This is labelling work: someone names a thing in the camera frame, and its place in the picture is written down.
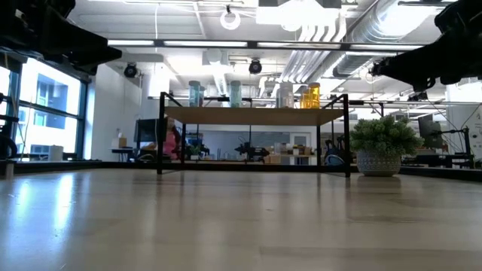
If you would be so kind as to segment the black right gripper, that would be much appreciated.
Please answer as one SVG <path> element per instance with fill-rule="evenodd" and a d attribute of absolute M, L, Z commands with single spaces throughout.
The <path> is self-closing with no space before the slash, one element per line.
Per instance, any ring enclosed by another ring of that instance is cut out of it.
<path fill-rule="evenodd" d="M 482 32 L 458 38 L 442 36 L 432 44 L 386 57 L 375 63 L 375 75 L 422 81 L 413 87 L 416 92 L 433 87 L 437 78 L 444 85 L 482 78 Z"/>

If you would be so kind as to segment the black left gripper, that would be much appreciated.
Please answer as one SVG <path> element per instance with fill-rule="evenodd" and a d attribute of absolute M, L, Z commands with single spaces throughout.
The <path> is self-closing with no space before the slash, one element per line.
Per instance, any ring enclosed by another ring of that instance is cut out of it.
<path fill-rule="evenodd" d="M 95 75 L 99 65 L 122 57 L 108 40 L 68 22 L 24 23 L 27 47 L 42 55 L 68 55 L 73 68 Z"/>

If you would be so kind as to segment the teal medicine bottle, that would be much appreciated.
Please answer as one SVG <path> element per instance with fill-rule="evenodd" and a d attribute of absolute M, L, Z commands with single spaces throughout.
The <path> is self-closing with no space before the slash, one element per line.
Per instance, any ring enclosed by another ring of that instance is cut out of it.
<path fill-rule="evenodd" d="M 188 85 L 189 85 L 188 104 L 190 107 L 198 107 L 200 104 L 200 82 L 189 81 Z"/>
<path fill-rule="evenodd" d="M 230 107 L 239 108 L 242 104 L 242 90 L 239 81 L 230 82 Z"/>

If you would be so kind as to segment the black monitor on arm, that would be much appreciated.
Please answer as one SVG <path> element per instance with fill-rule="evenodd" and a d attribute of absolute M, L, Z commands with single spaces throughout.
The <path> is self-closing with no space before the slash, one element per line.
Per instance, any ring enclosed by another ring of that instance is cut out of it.
<path fill-rule="evenodd" d="M 441 137 L 441 125 L 430 116 L 419 117 L 418 124 L 420 137 L 424 140 L 423 145 L 426 148 L 442 149 L 444 141 Z"/>

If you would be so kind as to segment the potted green plant grey pot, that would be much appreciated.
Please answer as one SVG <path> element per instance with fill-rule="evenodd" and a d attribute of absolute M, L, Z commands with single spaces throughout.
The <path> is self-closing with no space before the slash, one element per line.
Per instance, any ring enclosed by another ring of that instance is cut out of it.
<path fill-rule="evenodd" d="M 401 169 L 401 158 L 414 155 L 423 145 L 407 118 L 393 116 L 361 119 L 350 132 L 350 148 L 358 171 L 371 177 L 392 177 Z"/>

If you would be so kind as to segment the large glass window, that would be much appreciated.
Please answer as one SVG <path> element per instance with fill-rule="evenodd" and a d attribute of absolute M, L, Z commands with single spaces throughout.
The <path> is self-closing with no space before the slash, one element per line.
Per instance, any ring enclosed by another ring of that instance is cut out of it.
<path fill-rule="evenodd" d="M 46 160 L 52 151 L 82 157 L 88 83 L 36 59 L 0 54 L 0 133 L 18 160 Z"/>

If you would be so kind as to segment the brown cardboard box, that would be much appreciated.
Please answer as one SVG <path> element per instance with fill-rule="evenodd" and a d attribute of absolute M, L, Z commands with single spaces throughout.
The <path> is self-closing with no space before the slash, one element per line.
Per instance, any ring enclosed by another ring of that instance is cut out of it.
<path fill-rule="evenodd" d="M 111 148 L 125 148 L 127 146 L 127 138 L 124 136 L 122 132 L 119 132 L 112 140 L 111 140 Z"/>

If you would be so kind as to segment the black computer monitor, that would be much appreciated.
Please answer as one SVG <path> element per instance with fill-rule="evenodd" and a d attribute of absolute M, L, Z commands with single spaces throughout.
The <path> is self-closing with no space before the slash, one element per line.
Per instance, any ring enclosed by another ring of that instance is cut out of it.
<path fill-rule="evenodd" d="M 141 119 L 136 121 L 134 142 L 157 142 L 165 139 L 164 121 L 160 119 Z"/>

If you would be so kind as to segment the person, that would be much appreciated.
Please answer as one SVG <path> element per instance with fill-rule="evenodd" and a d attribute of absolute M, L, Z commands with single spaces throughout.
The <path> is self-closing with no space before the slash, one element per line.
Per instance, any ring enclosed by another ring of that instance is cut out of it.
<path fill-rule="evenodd" d="M 175 120 L 165 117 L 162 120 L 154 121 L 154 137 L 157 139 L 159 128 L 163 128 L 162 139 L 162 160 L 179 160 L 181 147 L 181 134 L 177 130 Z"/>

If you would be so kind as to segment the long overhead light bar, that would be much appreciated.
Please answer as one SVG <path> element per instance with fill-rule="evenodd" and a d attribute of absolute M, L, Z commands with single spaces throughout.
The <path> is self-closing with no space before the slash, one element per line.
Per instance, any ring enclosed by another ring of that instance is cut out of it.
<path fill-rule="evenodd" d="M 352 52 L 406 52 L 423 47 L 423 44 L 399 43 L 349 43 L 324 41 L 222 41 L 222 40 L 162 40 L 162 39 L 110 39 L 111 47 L 153 48 L 226 48 L 248 50 L 326 50 Z"/>

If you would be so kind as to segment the blue and black bag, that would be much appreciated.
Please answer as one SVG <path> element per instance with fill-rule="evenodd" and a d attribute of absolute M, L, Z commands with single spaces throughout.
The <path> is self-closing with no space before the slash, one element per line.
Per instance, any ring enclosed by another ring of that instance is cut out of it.
<path fill-rule="evenodd" d="M 324 164 L 326 166 L 342 166 L 344 163 L 343 158 L 339 154 L 327 153 L 325 155 Z"/>

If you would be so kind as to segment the wooden table with boxes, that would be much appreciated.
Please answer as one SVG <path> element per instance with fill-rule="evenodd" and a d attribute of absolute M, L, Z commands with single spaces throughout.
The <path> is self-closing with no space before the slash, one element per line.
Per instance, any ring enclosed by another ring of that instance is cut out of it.
<path fill-rule="evenodd" d="M 264 158 L 267 164 L 285 166 L 309 166 L 316 155 L 311 147 L 305 145 L 292 145 L 276 142 L 274 146 L 267 147 L 268 156 Z"/>

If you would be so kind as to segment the black aluminium rig frame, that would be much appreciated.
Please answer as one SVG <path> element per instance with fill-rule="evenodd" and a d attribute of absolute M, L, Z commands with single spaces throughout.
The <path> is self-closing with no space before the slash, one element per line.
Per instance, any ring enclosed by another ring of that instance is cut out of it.
<path fill-rule="evenodd" d="M 276 164 L 246 163 L 164 163 L 157 168 L 156 163 L 123 163 L 88 161 L 64 162 L 16 162 L 0 161 L 0 175 L 10 169 L 14 174 L 33 174 L 47 172 L 67 172 L 82 169 L 142 169 L 153 170 L 158 174 L 177 171 L 216 171 L 216 172 L 292 172 L 292 173 L 333 173 L 349 177 L 358 172 L 356 166 L 286 166 Z M 482 170 L 477 169 L 445 169 L 430 167 L 402 166 L 402 175 L 413 175 L 427 178 L 446 178 L 460 181 L 482 183 Z"/>

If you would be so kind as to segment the wooden shelf black metal frame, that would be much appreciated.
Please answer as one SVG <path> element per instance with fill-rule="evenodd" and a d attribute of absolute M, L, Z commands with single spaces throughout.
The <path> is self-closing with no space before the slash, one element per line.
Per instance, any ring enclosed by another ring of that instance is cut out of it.
<path fill-rule="evenodd" d="M 343 173 L 351 176 L 351 164 L 344 160 L 340 166 L 324 166 L 321 157 L 321 126 L 343 118 L 343 134 L 345 138 L 344 154 L 350 155 L 349 140 L 349 98 L 346 94 L 338 96 L 319 109 L 295 108 L 214 108 L 214 107 L 183 107 L 173 96 L 161 93 L 159 97 L 159 119 L 172 117 L 182 124 L 182 146 L 185 151 L 185 133 L 188 124 L 201 125 L 245 125 L 245 126 L 313 126 L 316 128 L 316 165 L 314 166 L 283 166 L 261 164 L 227 164 L 220 163 L 186 163 L 185 155 L 181 161 L 173 165 L 163 164 L 162 147 L 157 151 L 157 173 L 164 169 L 194 170 L 194 171 L 237 171 L 237 172 L 316 172 Z"/>

